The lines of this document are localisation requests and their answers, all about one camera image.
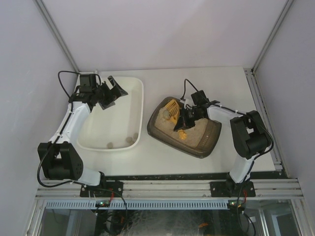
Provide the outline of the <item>yellow litter scoop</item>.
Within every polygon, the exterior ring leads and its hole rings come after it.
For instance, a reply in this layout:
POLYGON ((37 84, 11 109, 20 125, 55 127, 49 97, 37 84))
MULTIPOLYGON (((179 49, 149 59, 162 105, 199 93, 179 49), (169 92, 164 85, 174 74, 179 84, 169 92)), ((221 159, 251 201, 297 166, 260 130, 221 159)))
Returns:
POLYGON ((164 106, 164 110, 168 110, 171 114, 171 118, 168 121, 171 121, 174 125, 176 125, 180 117, 179 103, 175 99, 172 99, 164 106))

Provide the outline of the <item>dark brown litter box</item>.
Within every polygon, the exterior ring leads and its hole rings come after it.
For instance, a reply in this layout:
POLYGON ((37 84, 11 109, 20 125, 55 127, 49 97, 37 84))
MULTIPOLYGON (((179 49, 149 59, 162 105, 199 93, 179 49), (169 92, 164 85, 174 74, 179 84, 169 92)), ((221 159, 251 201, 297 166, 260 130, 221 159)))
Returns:
POLYGON ((148 134, 188 155, 201 159, 209 156, 219 140, 222 124, 218 121, 202 118, 196 122, 193 128, 183 132, 174 132, 175 124, 164 119, 162 115, 165 105, 172 99, 173 97, 169 96, 156 107, 148 121, 148 134))

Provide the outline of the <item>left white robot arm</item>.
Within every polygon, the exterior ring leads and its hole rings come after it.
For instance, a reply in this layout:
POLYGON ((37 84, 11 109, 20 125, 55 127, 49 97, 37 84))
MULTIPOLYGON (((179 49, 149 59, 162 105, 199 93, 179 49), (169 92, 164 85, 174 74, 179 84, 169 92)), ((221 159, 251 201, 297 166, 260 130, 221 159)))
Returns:
POLYGON ((67 183, 88 186, 101 186, 104 173, 84 166, 83 160, 74 147, 81 128, 99 105, 105 110, 115 105, 118 98, 128 94, 114 79, 102 81, 99 74, 76 73, 79 85, 73 94, 68 94, 67 112, 52 138, 40 143, 37 148, 40 163, 37 168, 37 181, 43 187, 58 187, 67 183), (47 185, 42 182, 40 173, 47 179, 57 180, 57 184, 47 185))

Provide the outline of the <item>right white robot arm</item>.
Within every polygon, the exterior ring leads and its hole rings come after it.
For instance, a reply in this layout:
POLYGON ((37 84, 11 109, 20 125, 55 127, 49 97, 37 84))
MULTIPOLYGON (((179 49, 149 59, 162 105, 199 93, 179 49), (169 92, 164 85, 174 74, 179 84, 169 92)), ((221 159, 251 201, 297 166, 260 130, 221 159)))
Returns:
POLYGON ((216 100, 207 100, 194 106, 184 100, 180 103, 183 107, 180 109, 174 131, 190 129, 202 118, 230 127, 237 157, 229 172, 229 178, 235 184, 247 181, 255 160, 270 152, 274 146, 274 140, 256 110, 243 113, 225 107, 216 100))

